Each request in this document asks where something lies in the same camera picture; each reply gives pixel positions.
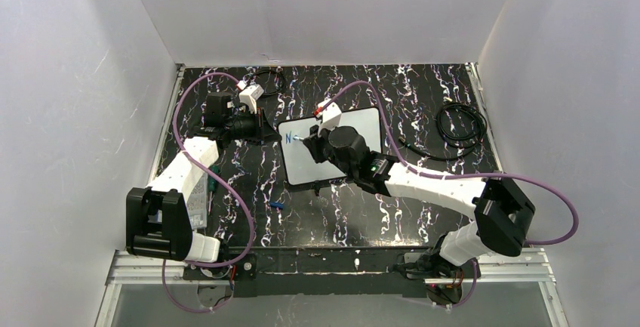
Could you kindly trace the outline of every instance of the blue marker cap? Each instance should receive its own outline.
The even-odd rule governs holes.
[[[281,210],[283,208],[285,208],[285,206],[283,204],[281,204],[280,202],[273,202],[273,201],[269,202],[269,206],[271,206],[272,208],[279,208]]]

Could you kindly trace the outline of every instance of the black cable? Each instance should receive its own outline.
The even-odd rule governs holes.
[[[473,131],[468,134],[455,135],[445,129],[442,120],[446,118],[445,115],[447,112],[451,111],[462,113],[471,118],[471,122],[475,123]],[[475,108],[462,103],[447,103],[442,106],[442,108],[440,108],[440,110],[435,114],[435,126],[440,138],[442,138],[448,146],[463,150],[461,155],[454,157],[434,156],[424,150],[421,150],[412,143],[408,143],[406,138],[403,136],[398,137],[398,141],[421,157],[429,157],[434,161],[455,161],[457,159],[462,159],[473,152],[475,147],[480,144],[482,138],[487,134],[487,119]]]
[[[264,75],[264,74],[273,74],[275,76],[275,91],[266,91],[266,86],[265,86],[265,91],[264,94],[262,94],[262,96],[260,96],[261,98],[266,98],[266,97],[271,97],[272,95],[276,95],[278,93],[282,93],[282,91],[285,89],[285,84],[287,84],[287,79],[285,78],[285,75],[282,74],[282,72],[273,70],[273,69],[263,69],[260,70],[258,72],[255,72],[254,74],[251,74],[249,76],[249,81],[247,82],[248,85],[251,84],[251,82],[255,81],[255,79],[258,76]]]
[[[231,298],[230,295],[224,295],[224,296],[220,297],[220,299],[217,300],[216,304],[214,304],[214,307],[216,307],[221,301],[226,301],[229,298]]]
[[[224,128],[226,130],[229,130],[231,128],[233,128],[233,126],[235,125],[235,121],[238,120],[238,115],[240,114],[240,112],[244,111],[244,108],[247,107],[246,104],[241,104],[238,109],[235,110],[235,114],[233,115],[233,118],[231,118],[231,120],[229,120],[227,123],[225,123]]]
[[[449,296],[444,291],[442,291],[442,288],[437,288],[437,289],[438,289],[438,291],[436,291],[436,288],[432,288],[433,294],[437,295],[440,298],[446,299],[447,302],[449,302],[451,304],[456,304],[456,302],[452,301],[451,298],[449,298]]]

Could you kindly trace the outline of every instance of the white connector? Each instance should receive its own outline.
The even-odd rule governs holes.
[[[257,112],[256,100],[264,93],[264,89],[258,84],[249,85],[245,90],[240,92],[240,103],[249,106],[251,113]]]
[[[247,83],[244,80],[241,80],[240,82],[238,82],[238,84],[235,85],[235,87],[238,90],[243,91],[247,87]]]
[[[318,108],[322,108],[329,99],[323,101],[318,104]],[[323,129],[328,129],[329,131],[336,128],[340,124],[340,116],[342,115],[342,111],[336,103],[331,103],[327,107],[326,110],[315,115],[316,118],[321,118],[322,123],[320,123],[320,127],[318,127],[318,136],[320,135],[320,131]]]
[[[213,263],[218,259],[218,253],[220,253],[220,240],[193,233],[191,249],[185,260]]]

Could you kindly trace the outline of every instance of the cable connector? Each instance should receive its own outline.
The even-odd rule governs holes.
[[[247,83],[244,80],[241,80],[240,82],[238,82],[238,84],[235,85],[235,87],[239,91],[243,91],[247,87]]]
[[[263,93],[264,90],[258,84],[250,85],[240,92],[240,103],[246,104],[251,114],[255,114],[257,112],[256,100],[258,100]]]
[[[320,128],[318,129],[318,136],[320,131],[328,129],[329,131],[336,128],[340,124],[340,116],[342,112],[336,103],[332,103],[330,99],[324,100],[318,104],[318,109],[315,110],[315,118],[320,119]]]

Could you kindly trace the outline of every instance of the coiled black cable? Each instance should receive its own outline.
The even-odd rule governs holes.
[[[255,79],[258,76],[262,76],[264,74],[273,74],[275,76],[275,90],[274,91],[266,91],[266,86],[264,87],[265,91],[264,94],[262,94],[262,96],[260,96],[261,98],[266,98],[266,97],[271,97],[272,95],[276,95],[278,93],[282,93],[282,91],[285,89],[285,84],[287,84],[287,79],[285,78],[285,75],[282,74],[282,72],[273,70],[273,69],[262,69],[259,70],[253,74],[251,74],[249,76],[249,81],[247,84],[251,84],[251,82],[255,81]]]
[[[456,135],[445,128],[442,120],[443,118],[446,118],[445,115],[447,112],[452,111],[462,113],[471,119],[473,127],[470,133]],[[398,141],[421,157],[429,157],[435,161],[455,161],[457,159],[462,159],[473,152],[475,147],[480,144],[482,138],[487,134],[487,119],[476,108],[462,103],[446,103],[442,106],[442,108],[440,108],[440,110],[435,114],[435,126],[440,138],[442,138],[447,145],[463,150],[461,155],[453,157],[434,156],[424,150],[421,150],[414,144],[407,142],[406,138],[403,136],[398,137]]]

